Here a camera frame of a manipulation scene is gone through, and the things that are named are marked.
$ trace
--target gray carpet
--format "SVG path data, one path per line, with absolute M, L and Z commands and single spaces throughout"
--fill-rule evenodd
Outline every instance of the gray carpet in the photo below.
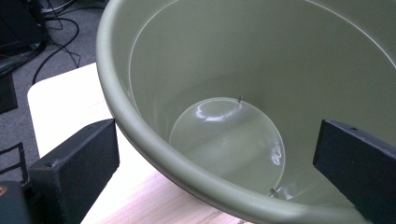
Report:
M 49 0 L 53 7 L 61 6 L 68 0 Z M 48 8 L 47 0 L 40 0 L 41 5 Z M 102 0 L 77 0 L 66 11 L 79 9 L 83 7 L 104 7 L 106 4 Z M 60 16 L 75 21 L 79 26 L 79 34 L 77 38 L 67 47 L 70 52 L 80 55 L 79 66 L 94 63 L 95 58 L 95 40 L 96 31 L 101 19 L 103 10 L 96 8 L 86 8 L 77 10 Z M 64 44 L 69 41 L 76 33 L 76 26 L 69 21 L 62 21 L 62 30 L 54 30 L 51 28 L 61 28 L 58 21 L 48 21 L 49 35 L 59 43 Z M 39 159 L 37 144 L 35 141 L 35 131 L 33 128 L 32 118 L 29 111 L 27 101 L 27 93 L 32 87 L 32 79 L 39 65 L 47 58 L 57 46 L 48 43 L 45 50 L 40 53 L 29 63 L 15 70 L 12 74 L 14 79 L 15 92 L 18 100 L 18 108 L 0 114 L 0 151 L 23 143 L 25 151 L 26 165 L 29 167 L 33 162 Z M 46 78 L 54 77 L 76 69 L 75 62 L 69 53 L 60 51 L 51 59 L 49 59 L 37 76 L 37 82 Z M 0 156 L 0 170 L 19 162 L 18 150 L 12 150 Z M 2 180 L 21 181 L 21 169 L 9 171 L 0 175 Z

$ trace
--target wooden table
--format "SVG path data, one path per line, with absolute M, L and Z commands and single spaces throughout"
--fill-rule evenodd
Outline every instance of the wooden table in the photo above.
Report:
M 35 84 L 28 92 L 40 157 L 84 126 L 110 119 L 96 64 Z M 82 223 L 246 223 L 204 204 L 155 170 L 117 132 L 120 167 Z

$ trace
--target green bucket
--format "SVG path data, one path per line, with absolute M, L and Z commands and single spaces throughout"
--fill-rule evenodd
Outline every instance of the green bucket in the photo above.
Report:
M 396 146 L 395 5 L 112 0 L 101 85 L 131 144 L 200 200 L 256 223 L 364 223 L 312 160 L 323 119 Z

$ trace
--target olive green plastic container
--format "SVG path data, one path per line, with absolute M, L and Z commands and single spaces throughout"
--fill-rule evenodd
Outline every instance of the olive green plastic container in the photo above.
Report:
M 396 146 L 394 1 L 112 0 L 97 65 L 132 145 L 256 223 L 364 223 L 312 165 L 323 119 Z

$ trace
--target circular base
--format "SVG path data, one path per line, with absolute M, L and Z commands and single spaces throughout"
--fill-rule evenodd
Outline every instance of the circular base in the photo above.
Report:
M 189 160 L 239 186 L 270 194 L 285 167 L 282 138 L 258 108 L 212 98 L 189 107 L 169 143 Z

